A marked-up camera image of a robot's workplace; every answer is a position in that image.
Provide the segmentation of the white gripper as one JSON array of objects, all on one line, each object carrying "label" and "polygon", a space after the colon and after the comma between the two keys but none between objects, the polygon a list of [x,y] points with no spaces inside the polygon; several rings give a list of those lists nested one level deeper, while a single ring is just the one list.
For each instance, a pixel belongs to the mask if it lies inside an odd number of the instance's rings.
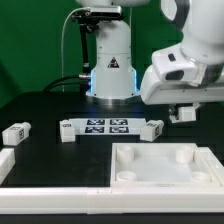
[{"label": "white gripper", "polygon": [[146,70],[140,87],[141,99],[147,104],[171,104],[169,118],[179,120],[177,104],[205,103],[224,101],[224,70],[215,83],[205,87],[193,87],[180,83],[162,82],[153,66]]}]

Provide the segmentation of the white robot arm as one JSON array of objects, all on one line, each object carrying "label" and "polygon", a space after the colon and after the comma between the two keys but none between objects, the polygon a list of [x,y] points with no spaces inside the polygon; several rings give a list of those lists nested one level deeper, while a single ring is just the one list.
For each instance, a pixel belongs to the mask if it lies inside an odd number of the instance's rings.
[{"label": "white robot arm", "polygon": [[87,27],[98,29],[89,97],[113,102],[137,94],[147,105],[167,104],[174,123],[194,121],[205,102],[224,101],[224,0],[160,0],[162,14],[183,39],[152,54],[137,92],[130,27],[118,17],[123,7],[150,0],[76,1]]}]

